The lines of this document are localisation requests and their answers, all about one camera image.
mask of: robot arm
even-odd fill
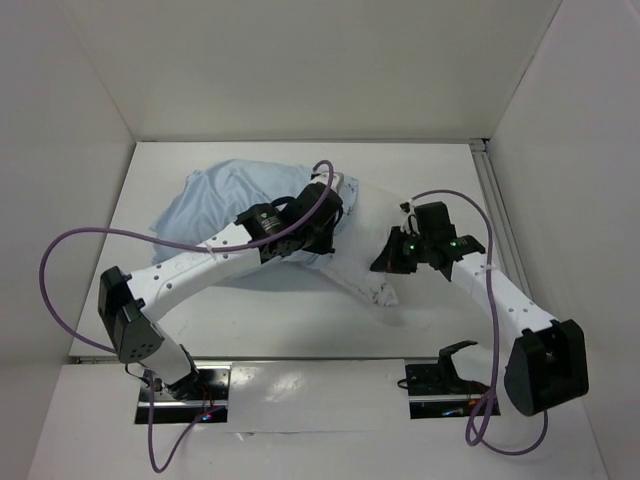
[[[326,189],[328,174],[314,175],[295,199],[282,210],[275,204],[254,205],[238,215],[214,237],[199,245],[209,253],[185,252],[163,263],[124,274],[118,267],[100,277],[98,313],[122,363],[144,362],[168,386],[174,397],[188,395],[199,373],[188,352],[173,341],[158,322],[180,302],[227,278],[245,275],[276,257],[298,250],[317,254],[333,252],[333,229],[339,221],[342,200],[337,194],[342,175],[334,174],[331,191],[315,213],[292,233],[271,242],[269,238],[297,223]],[[216,248],[256,248],[215,253]]]
[[[475,238],[458,237],[444,203],[401,208],[408,214],[407,223],[392,229],[371,270],[409,274],[419,263],[427,263],[491,316],[486,275],[490,268],[502,339],[511,346],[504,383],[514,406],[531,416],[586,394],[586,352],[578,324],[559,322],[488,265],[485,249]]]

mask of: white tabletop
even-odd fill
[[[196,426],[162,478],[607,478],[581,400],[550,411],[538,450],[507,458],[468,447],[466,419],[410,420],[402,373],[401,360],[234,365],[228,423]],[[138,388],[121,365],[63,367],[29,480],[157,479],[146,426],[133,423]],[[540,416],[502,410],[488,440],[515,449],[540,433]],[[155,427],[158,463],[183,429]]]
[[[140,143],[111,226],[150,233],[149,225],[182,191],[187,175],[229,158],[309,166],[327,158],[337,170],[402,198],[450,188],[484,204],[468,145]],[[455,197],[436,199],[446,201],[460,234],[486,245],[482,220],[470,206]],[[113,265],[125,271],[145,268],[151,256],[149,244],[107,238],[80,319],[81,334],[108,344],[97,314],[99,275]],[[441,274],[425,271],[391,282],[401,305],[382,308],[317,272],[276,266],[200,292],[171,311],[162,326],[193,356],[216,358],[425,357],[460,340],[490,341],[489,319]],[[105,355],[79,341],[70,354]]]

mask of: white wall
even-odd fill
[[[53,2],[0,4],[0,65],[0,468],[20,479],[71,343],[40,300],[40,255],[66,229],[108,223],[133,140]],[[100,246],[73,240],[51,262],[72,325]]]
[[[565,0],[490,144],[535,298],[575,318],[612,479],[637,478],[640,0]]]
[[[59,0],[139,139],[489,136],[560,0]]]

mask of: blue cloth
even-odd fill
[[[312,169],[251,160],[227,160],[187,177],[184,191],[151,225],[162,240],[197,245],[220,232],[236,217],[257,203],[271,203],[280,197],[297,197],[311,179]],[[344,176],[339,194],[344,215],[336,226],[339,234],[349,221],[356,202],[358,181]],[[163,262],[181,250],[156,245],[153,263]],[[284,261],[321,268],[331,255],[295,252]]]

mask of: white table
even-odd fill
[[[228,423],[197,426],[163,479],[607,478],[580,400],[550,412],[538,450],[507,458],[468,447],[466,419],[410,420],[406,392],[395,385],[402,360],[273,367],[244,364],[253,376],[233,367]],[[138,385],[121,365],[63,367],[29,480],[157,479],[146,426],[133,423]],[[530,444],[540,433],[540,416],[514,414],[507,403],[487,439],[505,448]],[[155,427],[159,464],[183,429]]]
[[[229,158],[309,166],[327,158],[337,170],[402,198],[451,188],[484,204],[468,145],[140,143],[111,226],[150,233],[148,226],[182,191],[187,175]],[[446,201],[460,234],[475,235],[486,245],[483,223],[470,206],[455,197],[436,199]],[[80,319],[81,334],[108,344],[97,314],[99,275],[113,265],[125,271],[147,267],[151,256],[149,244],[107,238]],[[162,326],[194,357],[425,357],[464,339],[489,344],[489,319],[441,274],[427,268],[391,281],[401,305],[385,309],[366,305],[316,272],[277,266],[199,293],[171,311]],[[105,355],[79,341],[70,354]]]

